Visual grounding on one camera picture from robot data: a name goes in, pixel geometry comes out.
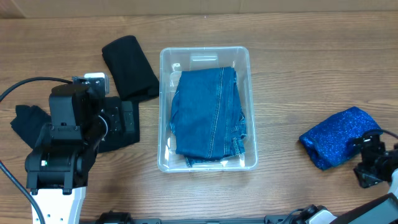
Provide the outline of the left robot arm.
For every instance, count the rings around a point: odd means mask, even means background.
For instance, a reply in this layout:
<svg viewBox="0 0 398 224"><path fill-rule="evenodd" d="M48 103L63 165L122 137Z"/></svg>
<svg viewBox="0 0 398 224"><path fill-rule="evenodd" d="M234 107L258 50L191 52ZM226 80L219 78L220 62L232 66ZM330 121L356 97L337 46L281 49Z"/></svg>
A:
<svg viewBox="0 0 398 224"><path fill-rule="evenodd" d="M82 83L53 88L49 106L51 122L25 160L32 216L35 223L78 223L100 147L123 147L132 139L137 108Z"/></svg>

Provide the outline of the sparkly blue cloth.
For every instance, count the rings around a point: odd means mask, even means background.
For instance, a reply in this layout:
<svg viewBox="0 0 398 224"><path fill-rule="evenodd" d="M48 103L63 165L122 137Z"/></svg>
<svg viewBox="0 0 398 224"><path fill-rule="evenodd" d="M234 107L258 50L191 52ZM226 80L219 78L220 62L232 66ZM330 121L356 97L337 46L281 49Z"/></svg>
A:
<svg viewBox="0 0 398 224"><path fill-rule="evenodd" d="M320 170L337 167L359 153L353 140L380 126L358 107L336 113L299 137L309 158Z"/></svg>

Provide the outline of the blue jeans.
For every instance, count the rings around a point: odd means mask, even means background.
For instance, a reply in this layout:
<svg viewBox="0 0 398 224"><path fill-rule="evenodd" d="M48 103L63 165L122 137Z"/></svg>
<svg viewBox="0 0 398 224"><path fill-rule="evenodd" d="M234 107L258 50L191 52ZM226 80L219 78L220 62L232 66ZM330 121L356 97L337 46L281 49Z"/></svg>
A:
<svg viewBox="0 0 398 224"><path fill-rule="evenodd" d="M172 100L170 128L176 153L189 167L243 154L247 127L235 69L182 72Z"/></svg>

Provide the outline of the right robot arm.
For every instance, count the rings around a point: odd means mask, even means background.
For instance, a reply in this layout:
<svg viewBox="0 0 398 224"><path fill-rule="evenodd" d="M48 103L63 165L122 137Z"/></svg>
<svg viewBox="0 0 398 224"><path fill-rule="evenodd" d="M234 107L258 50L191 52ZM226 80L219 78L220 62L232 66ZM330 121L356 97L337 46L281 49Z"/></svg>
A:
<svg viewBox="0 0 398 224"><path fill-rule="evenodd" d="M289 223L330 224L330 223L397 223L397 145L386 150L380 135L396 134L383 129L370 130L353 141L355 149L361 152L362 161L354 168L354 173L362 188L387 182L390 189L386 195L368 202L343 215L335 216L325 207L311 205L287 216Z"/></svg>

